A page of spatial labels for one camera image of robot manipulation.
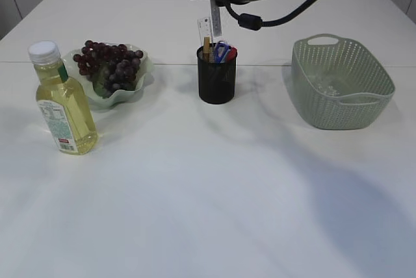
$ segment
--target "grapes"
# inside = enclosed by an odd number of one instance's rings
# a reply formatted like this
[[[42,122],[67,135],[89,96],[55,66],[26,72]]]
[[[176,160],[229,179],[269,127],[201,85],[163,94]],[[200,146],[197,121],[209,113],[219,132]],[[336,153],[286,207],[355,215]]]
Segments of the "grapes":
[[[117,68],[116,69],[116,75],[118,76],[118,77],[123,77],[123,75],[124,75],[124,70],[122,69],[122,68]]]
[[[143,58],[143,51],[141,51],[141,50],[135,51],[135,55],[136,55],[138,58]]]
[[[132,65],[134,68],[138,68],[138,67],[140,66],[140,64],[141,64],[141,61],[140,61],[140,59],[139,59],[139,58],[137,58],[137,57],[135,57],[135,58],[133,58],[133,59],[131,60],[131,65]]]
[[[91,41],[91,40],[87,40],[87,41],[85,42],[85,47],[87,47],[87,48],[91,49],[91,48],[92,48],[92,44],[93,44],[93,41]]]
[[[80,54],[75,54],[72,59],[74,62],[82,62],[83,57]]]
[[[119,90],[121,88],[121,86],[118,84],[118,83],[114,83],[113,85],[112,85],[112,89],[114,90],[114,91],[117,91],[117,90]]]
[[[133,51],[127,51],[127,52],[125,52],[124,57],[127,58],[127,59],[132,59],[132,58],[135,58],[136,55],[135,55],[135,52],[133,52]]]
[[[120,64],[121,64],[121,67],[125,68],[125,67],[130,66],[130,61],[128,61],[127,59],[123,59]]]
[[[104,69],[104,71],[103,71],[104,78],[108,79],[110,77],[110,75],[111,75],[110,69]]]
[[[134,72],[135,72],[135,70],[133,69],[133,67],[126,67],[125,69],[124,69],[124,75],[126,76],[126,77],[130,77],[130,76],[132,76],[133,74],[134,74]]]
[[[75,54],[79,74],[89,81],[100,82],[104,87],[101,97],[110,97],[117,90],[133,91],[136,88],[137,72],[140,69],[143,51],[132,51],[125,44],[107,45],[87,40]]]

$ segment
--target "fruit bowl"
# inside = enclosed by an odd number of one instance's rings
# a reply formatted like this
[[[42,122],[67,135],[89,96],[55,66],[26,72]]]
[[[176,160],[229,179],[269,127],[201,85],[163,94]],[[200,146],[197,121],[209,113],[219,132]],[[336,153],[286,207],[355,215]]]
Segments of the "fruit bowl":
[[[128,50],[137,51],[138,47],[131,44],[126,44]],[[141,58],[140,69],[136,74],[136,88],[135,90],[117,90],[110,97],[104,98],[97,95],[94,90],[94,85],[89,81],[84,75],[79,73],[79,68],[77,63],[73,60],[73,56],[76,54],[81,54],[81,49],[74,49],[70,51],[67,55],[62,57],[66,70],[68,71],[69,76],[73,77],[81,83],[84,88],[85,95],[87,95],[91,100],[93,100],[97,105],[103,108],[108,108],[114,104],[121,103],[130,99],[137,91],[143,87],[144,78],[147,73],[153,70],[153,64],[148,58],[147,52],[143,51],[143,57]]]

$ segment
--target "green plastic basket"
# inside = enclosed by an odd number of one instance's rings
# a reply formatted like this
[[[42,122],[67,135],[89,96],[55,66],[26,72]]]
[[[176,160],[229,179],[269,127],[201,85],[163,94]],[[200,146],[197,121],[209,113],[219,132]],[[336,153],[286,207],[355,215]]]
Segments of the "green plastic basket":
[[[317,38],[337,43],[310,44]],[[312,126],[326,130],[368,127],[395,93],[390,76],[367,48],[332,34],[295,43],[292,79],[293,103],[299,114]]]

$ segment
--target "bottle label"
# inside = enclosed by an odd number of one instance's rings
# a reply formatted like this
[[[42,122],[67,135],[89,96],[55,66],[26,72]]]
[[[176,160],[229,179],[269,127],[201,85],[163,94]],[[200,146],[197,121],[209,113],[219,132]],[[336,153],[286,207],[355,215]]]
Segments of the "bottle label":
[[[62,64],[62,66],[58,68],[58,73],[62,82],[65,82],[68,80],[68,72],[66,71],[64,64]]]
[[[46,120],[53,139],[62,151],[77,153],[77,145],[72,134],[65,109],[62,105],[54,101],[38,101],[38,106]]]

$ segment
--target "white bottle cap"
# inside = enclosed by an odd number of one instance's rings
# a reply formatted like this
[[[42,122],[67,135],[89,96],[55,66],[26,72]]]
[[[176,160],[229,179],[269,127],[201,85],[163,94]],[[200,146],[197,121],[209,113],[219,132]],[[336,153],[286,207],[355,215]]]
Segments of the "white bottle cap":
[[[60,59],[58,46],[52,41],[41,41],[32,44],[29,48],[29,56],[36,65],[48,65]]]

